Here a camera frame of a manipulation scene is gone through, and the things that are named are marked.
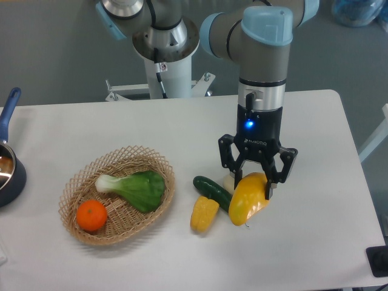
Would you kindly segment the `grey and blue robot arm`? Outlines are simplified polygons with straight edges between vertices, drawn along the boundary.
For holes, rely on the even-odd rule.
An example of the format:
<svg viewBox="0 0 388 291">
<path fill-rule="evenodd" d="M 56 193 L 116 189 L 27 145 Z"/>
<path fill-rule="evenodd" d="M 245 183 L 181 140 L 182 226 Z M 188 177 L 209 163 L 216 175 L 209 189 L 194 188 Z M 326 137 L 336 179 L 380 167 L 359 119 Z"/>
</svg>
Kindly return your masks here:
<svg viewBox="0 0 388 291">
<path fill-rule="evenodd" d="M 98 1 L 102 23 L 116 39 L 130 38 L 142 57 L 150 97 L 192 93 L 191 58 L 198 47 L 239 66 L 236 134 L 219 141 L 221 164 L 235 182 L 246 161 L 266 175 L 265 197 L 289 176 L 298 154 L 279 140 L 293 30 L 315 16 L 318 1 L 253 1 L 215 13 L 197 27 L 180 1 Z"/>
</svg>

